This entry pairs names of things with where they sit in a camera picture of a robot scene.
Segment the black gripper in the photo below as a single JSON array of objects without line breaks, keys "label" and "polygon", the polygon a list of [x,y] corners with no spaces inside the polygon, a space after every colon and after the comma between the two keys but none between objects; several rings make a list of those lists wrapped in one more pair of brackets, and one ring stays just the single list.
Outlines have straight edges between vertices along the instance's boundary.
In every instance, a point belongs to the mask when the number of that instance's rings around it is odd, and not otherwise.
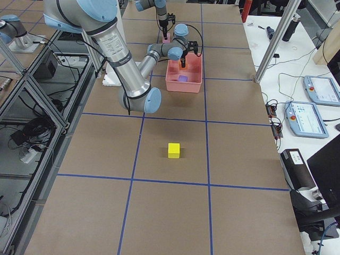
[{"label": "black gripper", "polygon": [[158,24],[159,24],[159,29],[161,30],[161,32],[163,33],[163,38],[167,38],[168,37],[168,24],[171,23],[173,27],[173,25],[176,22],[176,16],[173,13],[166,13],[166,14],[157,14],[157,20],[158,20]]},{"label": "black gripper", "polygon": [[189,52],[193,52],[195,56],[198,56],[198,43],[197,41],[188,41],[188,43],[185,46],[185,49],[183,50],[182,56],[181,56],[181,67],[186,67],[186,55]]}]

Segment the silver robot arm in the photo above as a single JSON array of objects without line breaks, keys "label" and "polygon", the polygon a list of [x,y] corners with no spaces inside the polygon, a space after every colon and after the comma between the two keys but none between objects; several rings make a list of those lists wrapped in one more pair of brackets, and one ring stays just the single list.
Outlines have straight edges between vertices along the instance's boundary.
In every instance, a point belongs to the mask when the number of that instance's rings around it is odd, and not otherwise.
[{"label": "silver robot arm", "polygon": [[170,40],[169,23],[172,24],[171,28],[176,22],[176,16],[173,13],[168,13],[165,0],[140,0],[135,1],[136,9],[141,12],[150,8],[155,8],[156,21],[159,30],[162,32],[165,41]]},{"label": "silver robot arm", "polygon": [[95,39],[104,59],[113,68],[121,83],[119,102],[129,112],[156,112],[162,102],[161,91],[152,87],[147,76],[162,57],[185,63],[188,52],[197,52],[196,41],[189,41],[188,27],[177,24],[169,43],[149,45],[140,64],[118,30],[117,1],[45,1],[45,23],[57,30],[82,33]]}]

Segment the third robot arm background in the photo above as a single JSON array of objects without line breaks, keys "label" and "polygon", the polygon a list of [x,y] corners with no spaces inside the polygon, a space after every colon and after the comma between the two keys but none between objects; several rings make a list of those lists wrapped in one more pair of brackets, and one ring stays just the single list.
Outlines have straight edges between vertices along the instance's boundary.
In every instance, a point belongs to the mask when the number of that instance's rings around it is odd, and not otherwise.
[{"label": "third robot arm background", "polygon": [[20,50],[26,50],[34,44],[32,36],[15,14],[1,17],[1,40],[6,44],[14,42]]}]

